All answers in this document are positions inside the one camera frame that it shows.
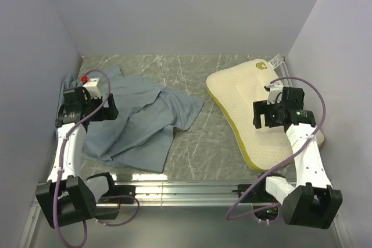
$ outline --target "white bracket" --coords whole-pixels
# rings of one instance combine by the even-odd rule
[[[270,88],[269,96],[267,97],[267,104],[275,104],[281,101],[281,94],[283,92],[283,86],[279,82],[268,83],[266,88]]]

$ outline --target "white wall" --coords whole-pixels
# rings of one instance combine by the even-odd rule
[[[316,0],[54,0],[82,55],[287,55]]]
[[[49,0],[0,0],[0,246],[17,246],[55,154],[60,84],[78,55]]]
[[[316,85],[327,104],[321,150],[342,191],[344,221],[354,247],[372,234],[372,0],[318,0],[291,49],[289,72]],[[307,107],[321,111],[306,91]]]

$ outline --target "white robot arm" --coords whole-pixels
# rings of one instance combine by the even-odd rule
[[[266,85],[267,100],[253,103],[253,124],[261,128],[260,116],[264,114],[265,126],[283,126],[296,153],[305,142],[308,145],[295,160],[297,182],[293,187],[287,180],[272,174],[266,177],[265,190],[282,204],[283,219],[287,224],[315,228],[328,228],[341,203],[341,191],[332,187],[321,162],[316,137],[314,115],[303,109],[304,93],[301,88],[283,87],[278,82]]]
[[[113,196],[114,181],[106,172],[94,175],[84,182],[80,178],[81,154],[90,121],[115,120],[118,111],[113,95],[108,96],[108,107],[101,107],[89,120],[82,122],[74,129],[66,142],[63,152],[63,164],[60,168],[60,151],[67,133],[85,116],[96,110],[103,102],[99,90],[99,78],[91,78],[82,87],[66,89],[65,98],[56,119],[58,146],[55,161],[47,183],[39,185],[36,198],[50,226],[53,228],[53,193],[58,180],[58,171],[62,172],[58,193],[58,223],[59,226],[69,225],[90,218],[99,218],[96,203],[104,194]]]

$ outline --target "crumpled fabric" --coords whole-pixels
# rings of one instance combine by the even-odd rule
[[[90,122],[83,146],[83,158],[111,167],[131,167],[161,173],[173,141],[173,130],[186,131],[198,116],[203,101],[166,88],[141,76],[123,77],[118,67],[105,70],[110,78],[119,115],[116,120]],[[100,73],[101,94],[107,83]],[[82,86],[68,76],[62,91]]]

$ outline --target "gray marble surface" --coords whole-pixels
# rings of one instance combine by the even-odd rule
[[[89,69],[119,66],[124,76],[138,74],[205,102],[188,131],[177,132],[170,148],[163,175],[130,168],[111,168],[84,160],[82,177],[109,171],[118,181],[131,180],[216,180],[256,179],[244,161],[235,135],[219,107],[206,90],[207,77],[240,63],[270,56],[240,55],[138,55],[85,56],[79,75]],[[295,179],[294,164],[280,170],[287,179]]]

